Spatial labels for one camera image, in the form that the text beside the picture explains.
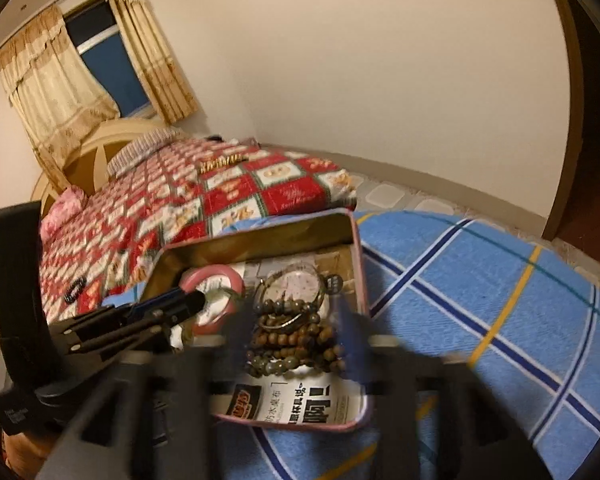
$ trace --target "jewelry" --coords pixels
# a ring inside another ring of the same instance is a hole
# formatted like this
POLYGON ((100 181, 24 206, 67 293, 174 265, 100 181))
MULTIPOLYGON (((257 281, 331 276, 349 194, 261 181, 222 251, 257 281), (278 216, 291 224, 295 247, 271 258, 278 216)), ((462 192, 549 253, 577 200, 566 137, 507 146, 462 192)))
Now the jewelry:
POLYGON ((71 305, 75 303, 78 297, 82 294, 84 288, 87 286, 87 278, 84 276, 80 276, 74 280, 74 282, 69 286, 69 289, 64 294, 64 302, 67 305, 71 305))
POLYGON ((318 270, 306 263, 296 263, 274 272, 266 280, 262 280, 256 289, 253 310, 257 316, 258 326, 265 332, 293 332, 308 319, 310 314, 315 314, 320 309, 325 295, 325 285, 318 270), (277 283, 286 276, 286 280, 277 283), (282 293, 276 294, 280 299, 273 301, 268 292, 274 288, 282 288, 282 293), (304 296, 305 299, 294 299, 304 296), (262 316, 268 315, 269 319, 278 316, 291 316, 279 324, 267 326, 262 316))
POLYGON ((327 288, 327 294, 330 296, 338 294, 344 286, 344 280, 339 274, 330 274, 324 279, 324 283, 327 288))
POLYGON ((244 282, 240 274, 226 265, 209 265, 201 269, 195 269, 186 274, 180 280, 180 288, 185 292, 200 290, 206 295, 205 306, 197 314, 192 332, 195 335, 214 334, 220 329, 222 318, 236 312, 235 297, 240 297, 244 292, 244 282), (221 298, 213 298, 216 292, 226 295, 230 290, 235 294, 229 294, 226 302, 222 305, 221 298))
POLYGON ((229 156, 221 155, 218 158, 202 162, 198 166, 198 174, 202 175, 209 171, 217 170, 218 168, 224 168, 225 166, 234 166, 245 160, 249 160, 249 157, 240 153, 232 153, 229 156))

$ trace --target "blue window glass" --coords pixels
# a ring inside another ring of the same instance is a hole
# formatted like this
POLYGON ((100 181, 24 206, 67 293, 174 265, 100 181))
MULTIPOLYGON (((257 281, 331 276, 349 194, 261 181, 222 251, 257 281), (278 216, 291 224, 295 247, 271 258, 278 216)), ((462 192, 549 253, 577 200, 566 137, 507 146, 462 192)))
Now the blue window glass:
POLYGON ((94 0, 66 16, 64 22, 85 65, 118 104, 122 117, 129 117, 149 104, 117 32, 109 3, 94 0))
POLYGON ((83 53, 82 60, 116 101, 122 117, 132 115, 149 103, 119 32, 83 53))

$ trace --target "curtain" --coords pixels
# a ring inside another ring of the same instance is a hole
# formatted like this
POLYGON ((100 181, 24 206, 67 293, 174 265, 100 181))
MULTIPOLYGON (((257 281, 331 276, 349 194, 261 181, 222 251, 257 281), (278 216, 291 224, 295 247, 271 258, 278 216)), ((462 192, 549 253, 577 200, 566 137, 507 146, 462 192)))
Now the curtain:
POLYGON ((145 0, 107 0, 149 101, 167 124, 198 109, 145 0))
POLYGON ((62 191, 69 155, 120 111, 82 62, 58 7, 40 12, 0 49, 0 79, 40 167, 62 191))

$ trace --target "pink tape roll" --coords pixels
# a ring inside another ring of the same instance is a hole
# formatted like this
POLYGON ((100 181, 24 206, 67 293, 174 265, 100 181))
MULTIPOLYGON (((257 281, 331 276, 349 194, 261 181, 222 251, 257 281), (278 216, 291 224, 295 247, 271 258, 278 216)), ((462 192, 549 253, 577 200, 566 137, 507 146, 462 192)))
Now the pink tape roll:
MULTIPOLYGON (((207 278, 211 278, 212 276, 225 276, 229 279, 229 288, 231 288, 231 290, 233 290, 237 294, 242 294, 244 292, 244 281, 242 280, 240 274, 238 274, 231 267, 220 264, 202 267, 201 269, 196 269, 192 271, 190 274, 186 274, 180 280, 180 288, 185 292, 192 292, 200 283, 204 282, 207 278)), ((222 312, 220 312, 220 314, 218 314, 213 319, 213 321, 206 324, 194 324, 193 333, 195 335, 207 335, 216 333, 222 325, 222 318, 227 314, 235 312, 235 310, 235 304, 231 300, 231 298, 229 298, 222 312)))

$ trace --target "tiled floor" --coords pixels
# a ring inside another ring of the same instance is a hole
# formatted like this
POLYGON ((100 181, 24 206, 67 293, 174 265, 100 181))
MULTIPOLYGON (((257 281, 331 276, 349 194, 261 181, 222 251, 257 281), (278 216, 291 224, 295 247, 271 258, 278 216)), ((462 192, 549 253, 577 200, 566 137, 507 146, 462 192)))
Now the tiled floor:
POLYGON ((356 208, 358 211, 400 211, 408 209, 475 218, 479 222, 509 232, 520 239, 551 248, 577 273, 600 286, 600 263, 558 238, 553 242, 542 240, 542 238, 500 224, 477 211, 428 195, 411 187, 399 186, 391 182, 377 182, 361 174, 352 174, 352 181, 358 192, 358 207, 356 208))

